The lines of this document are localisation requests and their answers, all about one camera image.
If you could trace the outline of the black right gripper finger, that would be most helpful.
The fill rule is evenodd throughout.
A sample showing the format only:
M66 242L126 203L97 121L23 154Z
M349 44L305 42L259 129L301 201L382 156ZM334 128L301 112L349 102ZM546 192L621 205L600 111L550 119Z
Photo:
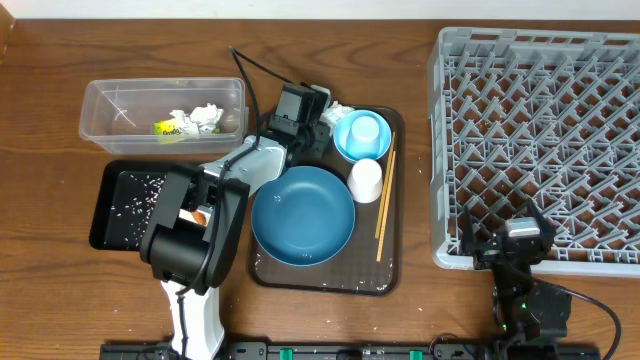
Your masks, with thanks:
M473 230L473 220L467 206L463 207L463 225L461 251L464 255L473 255L477 251L475 233Z
M552 224L542 215L535 202L532 199L527 200L528 214L534 218L542 238L554 238L556 236L556 229Z

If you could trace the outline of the light blue bowl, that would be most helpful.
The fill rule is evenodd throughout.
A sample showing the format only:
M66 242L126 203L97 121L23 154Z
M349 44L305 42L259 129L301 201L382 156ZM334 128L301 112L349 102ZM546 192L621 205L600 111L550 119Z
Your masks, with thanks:
M334 145L341 156L350 163L356 163L358 159L354 159L346 151L346 140L349 129L355 119L362 116L371 116L377 120L380 126L380 146L377 157L372 160L380 159L390 148L392 131L388 122L382 115L371 110L354 110L340 119L337 123L333 139Z

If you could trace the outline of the light blue cup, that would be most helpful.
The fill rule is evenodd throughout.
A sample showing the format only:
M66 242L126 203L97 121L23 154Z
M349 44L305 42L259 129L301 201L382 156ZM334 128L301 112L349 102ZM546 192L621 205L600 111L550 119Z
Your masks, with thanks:
M346 140L346 151L354 159L374 159L380 146L380 126L371 116L358 117L352 123Z

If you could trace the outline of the white pink cup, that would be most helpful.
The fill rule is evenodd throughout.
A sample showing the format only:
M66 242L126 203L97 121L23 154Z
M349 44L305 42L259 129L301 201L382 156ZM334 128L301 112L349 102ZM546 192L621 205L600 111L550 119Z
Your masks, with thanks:
M378 162L372 159L357 161L349 173L347 185L357 203L371 203L382 193L383 176Z

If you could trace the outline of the white tissue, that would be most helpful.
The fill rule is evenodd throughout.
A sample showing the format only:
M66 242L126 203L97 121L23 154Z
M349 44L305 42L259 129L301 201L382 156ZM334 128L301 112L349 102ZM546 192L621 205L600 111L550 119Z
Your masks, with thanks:
M196 107L189 114L183 110L170 112L168 130L171 134L209 135L220 132L219 122L224 114L222 108L208 103L204 107Z

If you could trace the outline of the dark blue plate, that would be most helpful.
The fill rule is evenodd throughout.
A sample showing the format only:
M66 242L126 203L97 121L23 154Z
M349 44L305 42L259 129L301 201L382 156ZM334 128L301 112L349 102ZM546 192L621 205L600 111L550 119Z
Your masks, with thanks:
M308 267L335 257L349 242L356 209L344 182L313 166L297 166L266 183L255 198L251 227L275 260Z

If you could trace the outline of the yellow pandan cake wrapper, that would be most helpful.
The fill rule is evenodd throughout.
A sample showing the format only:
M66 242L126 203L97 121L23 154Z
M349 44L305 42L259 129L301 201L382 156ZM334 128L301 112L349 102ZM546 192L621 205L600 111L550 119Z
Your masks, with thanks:
M216 126L202 125L188 121L172 118L156 122L152 125L154 135L214 135L221 131Z

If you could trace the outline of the orange carrot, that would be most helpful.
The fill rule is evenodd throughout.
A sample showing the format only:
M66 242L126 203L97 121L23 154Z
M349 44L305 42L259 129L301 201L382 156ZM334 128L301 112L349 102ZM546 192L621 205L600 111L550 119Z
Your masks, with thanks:
M194 211L191 213L191 216L193 217L194 221L201 225L201 226L207 226L208 222L209 222L209 218L210 215L207 213L203 213L201 211Z

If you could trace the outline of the pile of white rice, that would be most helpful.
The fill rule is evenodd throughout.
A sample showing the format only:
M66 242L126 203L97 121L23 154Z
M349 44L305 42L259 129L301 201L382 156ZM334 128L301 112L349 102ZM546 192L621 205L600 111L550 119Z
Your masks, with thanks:
M117 178L110 209L107 240L116 248L139 247L166 175L125 171Z

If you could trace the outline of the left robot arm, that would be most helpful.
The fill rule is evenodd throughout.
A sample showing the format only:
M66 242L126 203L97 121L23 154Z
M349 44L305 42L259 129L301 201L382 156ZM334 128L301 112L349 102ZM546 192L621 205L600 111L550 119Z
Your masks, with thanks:
M321 115L331 93L286 83L268 126L224 157L169 168L140 245L171 303L170 359L212 359L225 330L219 287L236 257L248 199L307 154L323 156L330 126Z

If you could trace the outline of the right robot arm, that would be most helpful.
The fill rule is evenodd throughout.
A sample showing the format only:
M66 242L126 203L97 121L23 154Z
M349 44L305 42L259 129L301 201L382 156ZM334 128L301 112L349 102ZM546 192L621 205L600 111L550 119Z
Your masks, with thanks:
M557 359L553 340L567 335L571 296L531 274L550 252L556 230L531 200L527 211L482 241L475 237L470 210L463 208L461 250L473 258L474 269L491 271L495 282L494 317L504 334L487 351L494 359Z

